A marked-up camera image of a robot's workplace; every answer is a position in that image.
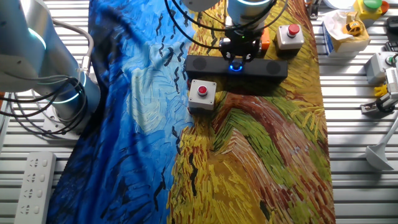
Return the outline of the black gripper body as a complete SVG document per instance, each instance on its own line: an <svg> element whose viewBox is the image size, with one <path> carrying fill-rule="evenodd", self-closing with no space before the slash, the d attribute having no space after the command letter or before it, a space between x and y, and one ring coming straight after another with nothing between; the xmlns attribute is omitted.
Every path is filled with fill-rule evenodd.
<svg viewBox="0 0 398 224"><path fill-rule="evenodd" d="M242 56L244 51L261 51L262 30L232 30L227 29L225 37L220 39L220 51L227 50L236 56Z"/></svg>

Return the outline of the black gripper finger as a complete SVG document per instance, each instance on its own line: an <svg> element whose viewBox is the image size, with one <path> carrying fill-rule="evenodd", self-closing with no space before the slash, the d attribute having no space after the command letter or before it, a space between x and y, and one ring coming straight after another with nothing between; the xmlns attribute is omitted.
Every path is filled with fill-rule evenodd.
<svg viewBox="0 0 398 224"><path fill-rule="evenodd" d="M242 64L253 61L257 57L257 55L258 51L252 51L252 52L244 51L242 53Z"/></svg>
<svg viewBox="0 0 398 224"><path fill-rule="evenodd" d="M227 50L222 50L221 54L223 58L228 61L229 64L232 64L234 62L234 59L236 55L233 52L227 51Z"/></svg>

